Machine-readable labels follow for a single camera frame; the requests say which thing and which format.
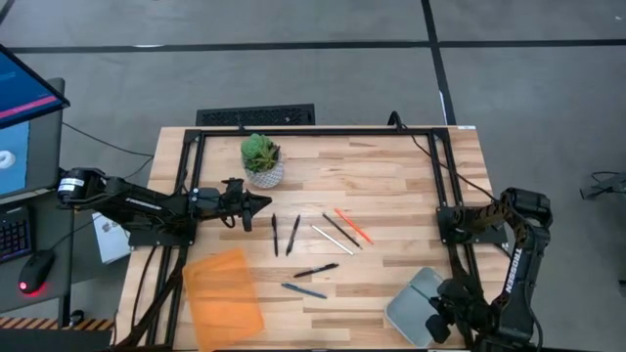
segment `monitor screen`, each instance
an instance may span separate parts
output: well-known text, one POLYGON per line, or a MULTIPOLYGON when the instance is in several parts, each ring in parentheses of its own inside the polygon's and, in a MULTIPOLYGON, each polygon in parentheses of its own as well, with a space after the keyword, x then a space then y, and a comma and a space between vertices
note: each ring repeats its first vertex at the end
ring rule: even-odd
POLYGON ((66 98, 0 46, 0 128, 68 106, 66 98))

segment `blue pen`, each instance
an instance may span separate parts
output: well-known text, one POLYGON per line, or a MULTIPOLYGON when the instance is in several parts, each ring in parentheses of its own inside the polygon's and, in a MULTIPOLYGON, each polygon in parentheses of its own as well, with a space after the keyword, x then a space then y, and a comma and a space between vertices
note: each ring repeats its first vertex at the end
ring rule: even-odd
POLYGON ((304 293, 304 294, 312 295, 312 296, 314 296, 314 297, 318 297, 318 298, 322 298, 322 299, 326 299, 326 298, 327 298, 327 297, 326 297, 324 294, 322 294, 322 293, 313 292, 313 291, 310 291, 310 290, 308 290, 308 289, 300 288, 300 287, 298 287, 298 286, 296 286, 296 285, 292 285, 292 284, 287 284, 287 283, 285 283, 285 284, 281 284, 281 286, 282 286, 282 287, 284 287, 284 288, 293 289, 294 291, 298 291, 298 292, 300 292, 300 293, 304 293))

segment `wooden tabletop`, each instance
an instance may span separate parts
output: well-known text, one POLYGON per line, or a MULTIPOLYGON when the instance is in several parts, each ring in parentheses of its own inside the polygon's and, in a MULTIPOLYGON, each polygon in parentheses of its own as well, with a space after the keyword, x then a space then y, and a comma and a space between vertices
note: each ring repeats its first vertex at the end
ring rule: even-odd
MULTIPOLYGON (((166 194, 173 191, 184 132, 182 127, 161 129, 150 189, 166 194)), ((459 173, 490 190, 476 131, 450 127, 450 136, 459 173)), ((201 187, 217 187, 223 191, 221 180, 245 178, 240 161, 243 139, 208 138, 201 187)), ((241 223, 235 229, 227 229, 221 221, 202 222, 196 243, 189 250, 188 262, 232 248, 242 248, 246 254, 265 331, 233 348, 412 347, 385 319, 385 305, 423 267, 432 267, 444 278, 451 276, 447 250, 439 240, 435 222, 438 200, 429 157, 407 136, 272 137, 272 140, 281 146, 284 154, 285 179, 268 191, 245 183, 251 192, 273 199, 254 217, 252 232, 244 232, 241 223), (374 244, 365 242, 338 219, 333 212, 335 207, 359 225, 374 244), (363 250, 355 248, 322 218, 322 212, 353 235, 363 250), (273 213, 279 224, 281 254, 278 258, 274 256, 270 225, 273 213), (293 252, 286 257, 285 249, 298 214, 302 220, 293 252), (343 252, 310 225, 328 230, 341 243, 355 248, 355 255, 343 252), (313 276, 292 278, 295 273, 332 262, 339 263, 339 267, 313 276), (322 292, 328 299, 285 289, 281 287, 284 282, 322 292)), ((417 140, 427 148, 425 137, 417 137, 417 140)), ((192 168, 193 158, 190 157, 189 170, 192 168)), ((462 182, 461 187, 467 205, 488 201, 465 183, 462 182)), ((452 198, 451 190, 447 191, 448 198, 452 198)), ((147 247, 139 248, 131 255, 117 314, 118 339, 129 332, 133 302, 149 251, 147 247)), ((476 245, 475 251, 485 295, 491 301, 502 289, 509 260, 489 244, 476 245)), ((170 268, 175 258, 174 252, 170 268)), ((160 249, 148 270, 137 319, 153 299, 159 259, 160 249)), ((162 317, 166 314, 161 314, 157 341, 164 337, 162 317)), ((463 342, 457 333, 444 345, 461 346, 463 342)), ((197 347, 183 291, 175 348, 197 347)))

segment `orange plastic folder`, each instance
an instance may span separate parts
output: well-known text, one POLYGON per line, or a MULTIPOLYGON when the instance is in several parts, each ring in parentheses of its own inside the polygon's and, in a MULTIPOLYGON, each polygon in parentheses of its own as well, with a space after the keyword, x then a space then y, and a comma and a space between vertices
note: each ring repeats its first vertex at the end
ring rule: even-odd
POLYGON ((183 269, 200 351, 214 351, 265 328, 244 252, 229 250, 183 269))

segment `keyboard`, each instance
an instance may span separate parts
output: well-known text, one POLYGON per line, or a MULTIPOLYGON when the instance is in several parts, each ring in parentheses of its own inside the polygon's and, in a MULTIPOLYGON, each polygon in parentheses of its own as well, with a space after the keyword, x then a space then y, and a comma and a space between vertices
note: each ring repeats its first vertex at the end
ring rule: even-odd
POLYGON ((32 239, 25 206, 0 213, 0 263, 32 253, 32 239))
POLYGON ((314 125, 312 104, 198 110, 197 126, 297 126, 314 125))

